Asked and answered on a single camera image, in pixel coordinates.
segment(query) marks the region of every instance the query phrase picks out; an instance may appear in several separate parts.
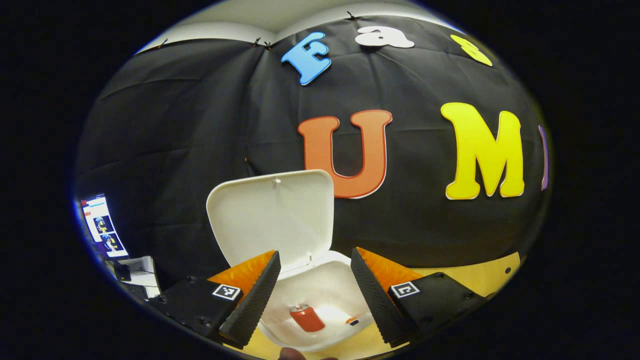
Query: keyboard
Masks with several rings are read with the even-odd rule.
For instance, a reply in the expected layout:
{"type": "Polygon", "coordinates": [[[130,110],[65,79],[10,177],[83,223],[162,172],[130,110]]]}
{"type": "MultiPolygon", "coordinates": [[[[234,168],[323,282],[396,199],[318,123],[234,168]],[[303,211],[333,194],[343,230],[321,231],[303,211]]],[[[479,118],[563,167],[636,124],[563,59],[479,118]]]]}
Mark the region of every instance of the keyboard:
{"type": "Polygon", "coordinates": [[[139,297],[143,300],[147,300],[149,299],[149,296],[147,295],[147,289],[142,286],[142,285],[134,285],[134,284],[126,284],[127,289],[129,289],[129,292],[133,294],[133,296],[135,297],[139,297]]]}

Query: orange can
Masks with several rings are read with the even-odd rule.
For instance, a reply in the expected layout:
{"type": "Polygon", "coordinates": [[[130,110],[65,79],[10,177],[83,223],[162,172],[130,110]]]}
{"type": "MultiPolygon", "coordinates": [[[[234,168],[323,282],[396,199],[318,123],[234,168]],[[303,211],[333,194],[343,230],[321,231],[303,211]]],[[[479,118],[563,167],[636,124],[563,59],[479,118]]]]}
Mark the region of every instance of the orange can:
{"type": "Polygon", "coordinates": [[[289,314],[306,332],[324,329],[324,323],[320,320],[314,308],[309,305],[292,306],[289,308],[289,314]]]}

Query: letter f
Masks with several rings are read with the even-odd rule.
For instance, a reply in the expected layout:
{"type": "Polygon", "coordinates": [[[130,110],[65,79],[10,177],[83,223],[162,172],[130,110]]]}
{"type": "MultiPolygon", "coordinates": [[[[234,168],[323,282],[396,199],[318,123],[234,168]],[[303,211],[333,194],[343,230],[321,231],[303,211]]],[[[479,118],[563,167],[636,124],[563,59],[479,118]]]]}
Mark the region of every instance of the letter f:
{"type": "Polygon", "coordinates": [[[301,42],[292,47],[280,59],[281,62],[288,61],[300,73],[300,85],[309,84],[320,73],[325,71],[331,65],[330,59],[319,60],[314,55],[325,55],[329,52],[329,48],[323,43],[315,40],[322,39],[324,33],[314,32],[309,34],[301,42]]]}

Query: letter m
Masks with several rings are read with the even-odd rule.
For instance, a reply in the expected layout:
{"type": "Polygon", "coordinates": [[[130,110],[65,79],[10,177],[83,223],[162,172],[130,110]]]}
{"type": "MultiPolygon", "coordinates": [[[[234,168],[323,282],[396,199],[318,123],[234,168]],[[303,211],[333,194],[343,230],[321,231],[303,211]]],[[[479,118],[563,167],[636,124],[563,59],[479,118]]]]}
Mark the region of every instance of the letter m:
{"type": "Polygon", "coordinates": [[[495,193],[505,168],[500,195],[521,196],[524,192],[524,180],[518,118],[508,111],[500,112],[498,135],[493,138],[482,116],[469,104],[449,102],[440,108],[440,112],[453,123],[458,148],[456,177],[447,186],[447,198],[475,199],[480,194],[480,185],[476,182],[476,161],[487,196],[495,193]]]}

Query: screw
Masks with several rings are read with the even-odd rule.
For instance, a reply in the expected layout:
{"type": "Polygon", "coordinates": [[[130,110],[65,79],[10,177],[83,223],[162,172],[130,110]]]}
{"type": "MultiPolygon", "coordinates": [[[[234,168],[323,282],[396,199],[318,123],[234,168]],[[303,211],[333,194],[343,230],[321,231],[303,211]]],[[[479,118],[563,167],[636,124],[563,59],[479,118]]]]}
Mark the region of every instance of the screw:
{"type": "Polygon", "coordinates": [[[208,321],[208,320],[207,320],[207,319],[205,319],[205,318],[199,318],[199,319],[198,319],[198,322],[199,322],[201,325],[204,325],[204,326],[206,326],[206,327],[211,326],[211,322],[210,322],[210,321],[208,321]]]}

